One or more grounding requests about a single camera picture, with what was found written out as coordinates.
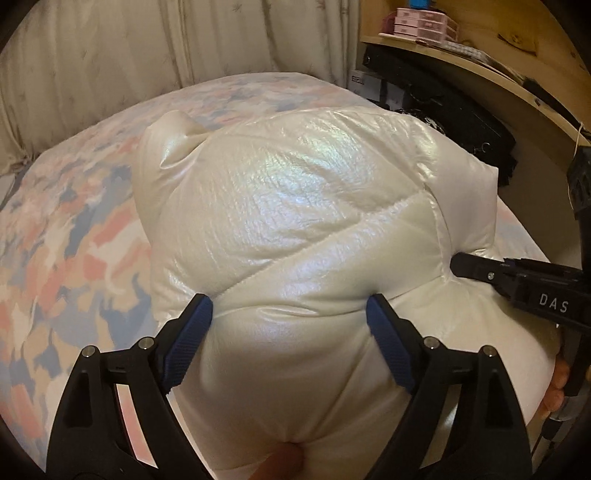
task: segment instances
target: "black clamp handle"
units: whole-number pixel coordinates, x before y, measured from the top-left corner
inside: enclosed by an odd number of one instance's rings
[[[51,480],[212,480],[174,415],[166,394],[179,385],[212,321],[212,302],[195,295],[155,337],[127,350],[82,349],[54,419],[47,452]],[[135,455],[119,405],[128,385],[158,468]]]
[[[530,446],[521,408],[496,349],[450,350],[423,338],[383,295],[369,298],[367,322],[394,380],[412,395],[405,413],[365,480],[525,480]],[[420,468],[451,385],[462,391],[443,457]]]

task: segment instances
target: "hand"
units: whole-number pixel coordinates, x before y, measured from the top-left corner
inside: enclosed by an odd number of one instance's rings
[[[557,411],[564,401],[563,388],[569,379],[570,367],[568,363],[560,356],[556,357],[556,363],[554,364],[554,374],[546,394],[538,407],[537,415],[541,418],[546,419],[552,412]]]
[[[304,452],[295,443],[282,443],[248,480],[290,480],[301,472]]]

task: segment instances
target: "beige curtain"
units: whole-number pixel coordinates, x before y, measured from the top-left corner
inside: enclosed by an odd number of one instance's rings
[[[0,54],[0,174],[135,103],[247,72],[345,86],[359,0],[40,0]]]

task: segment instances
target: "pastel patterned bedding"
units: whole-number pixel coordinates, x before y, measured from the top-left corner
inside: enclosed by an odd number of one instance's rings
[[[218,129],[297,108],[368,104],[303,74],[237,75],[135,105],[39,157],[0,212],[0,414],[42,468],[80,349],[128,348],[156,331],[150,245],[129,168],[144,129],[174,109]],[[500,200],[498,212],[505,255],[543,260]],[[128,392],[121,399],[135,452],[151,463]]]

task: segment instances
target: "shiny white puffy garment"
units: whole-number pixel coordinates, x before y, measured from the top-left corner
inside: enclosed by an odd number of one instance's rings
[[[496,175],[419,120],[377,108],[280,113],[210,134],[170,112],[146,130],[133,186],[154,316],[176,318],[198,292],[213,300],[176,396],[218,478],[247,478],[281,442],[302,445],[300,479],[367,474],[409,400],[366,324],[376,292],[423,336],[496,346],[533,416],[555,329],[449,268],[459,251],[501,258]]]

